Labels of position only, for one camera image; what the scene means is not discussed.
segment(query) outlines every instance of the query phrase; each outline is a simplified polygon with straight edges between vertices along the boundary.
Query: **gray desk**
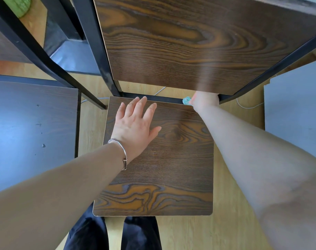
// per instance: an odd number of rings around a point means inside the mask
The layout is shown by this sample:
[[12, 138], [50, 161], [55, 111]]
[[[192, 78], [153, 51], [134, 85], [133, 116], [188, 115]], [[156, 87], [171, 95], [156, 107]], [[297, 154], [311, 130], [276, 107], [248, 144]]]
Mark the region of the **gray desk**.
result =
[[77, 156], [80, 99], [74, 88], [0, 81], [0, 191]]

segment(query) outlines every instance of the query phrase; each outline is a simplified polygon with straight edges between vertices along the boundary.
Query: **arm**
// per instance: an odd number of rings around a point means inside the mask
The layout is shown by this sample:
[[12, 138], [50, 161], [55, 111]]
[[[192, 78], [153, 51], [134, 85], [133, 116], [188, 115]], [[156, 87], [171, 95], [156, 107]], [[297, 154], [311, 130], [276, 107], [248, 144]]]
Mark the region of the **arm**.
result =
[[276, 250], [316, 249], [316, 158], [219, 108], [217, 94], [190, 103]]
[[[146, 97], [122, 103], [112, 138], [125, 147], [128, 163], [140, 155], [161, 127], [149, 131], [152, 104]], [[80, 156], [0, 192], [0, 249], [55, 249], [99, 193], [123, 169], [117, 143]]]

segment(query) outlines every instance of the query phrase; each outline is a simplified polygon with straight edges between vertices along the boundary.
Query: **forearm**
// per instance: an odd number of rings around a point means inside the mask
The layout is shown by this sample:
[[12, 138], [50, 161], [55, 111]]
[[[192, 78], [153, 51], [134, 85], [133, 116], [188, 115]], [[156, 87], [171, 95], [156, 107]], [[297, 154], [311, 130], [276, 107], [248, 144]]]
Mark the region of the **forearm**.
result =
[[316, 158], [216, 106], [199, 113], [258, 217], [316, 175]]
[[0, 249], [55, 249], [123, 158], [111, 143], [0, 192]]

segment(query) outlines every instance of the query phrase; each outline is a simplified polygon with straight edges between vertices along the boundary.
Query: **black metal chair frame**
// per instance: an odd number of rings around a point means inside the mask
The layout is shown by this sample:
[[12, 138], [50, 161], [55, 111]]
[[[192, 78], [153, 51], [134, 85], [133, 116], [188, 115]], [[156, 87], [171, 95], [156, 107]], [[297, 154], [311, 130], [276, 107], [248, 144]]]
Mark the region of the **black metal chair frame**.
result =
[[[113, 96], [135, 98], [147, 96], [148, 100], [182, 104], [182, 99], [142, 95], [123, 92], [119, 81], [113, 79], [111, 67], [108, 61], [105, 44], [93, 0], [41, 0], [47, 7], [55, 22], [69, 39], [86, 39], [92, 50], [94, 59], [100, 74]], [[78, 88], [82, 95], [101, 109], [107, 109], [83, 85], [69, 75], [64, 69], [51, 60], [39, 43], [29, 33], [21, 21], [15, 16], [3, 0], [0, 0], [0, 31], [36, 66], [48, 75], [59, 81], [62, 85], [70, 88]], [[301, 47], [283, 58], [263, 74], [252, 80], [234, 95], [219, 94], [220, 103], [236, 99], [265, 80], [288, 67], [305, 54], [316, 48], [316, 36], [311, 38]]]

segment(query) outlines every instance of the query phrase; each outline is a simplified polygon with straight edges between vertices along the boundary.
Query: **green object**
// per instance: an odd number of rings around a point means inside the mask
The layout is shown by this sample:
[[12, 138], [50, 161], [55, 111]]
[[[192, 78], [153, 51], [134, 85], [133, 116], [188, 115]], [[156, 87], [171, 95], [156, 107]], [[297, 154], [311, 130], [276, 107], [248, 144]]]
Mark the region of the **green object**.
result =
[[21, 18], [31, 7], [31, 0], [4, 0], [13, 13]]

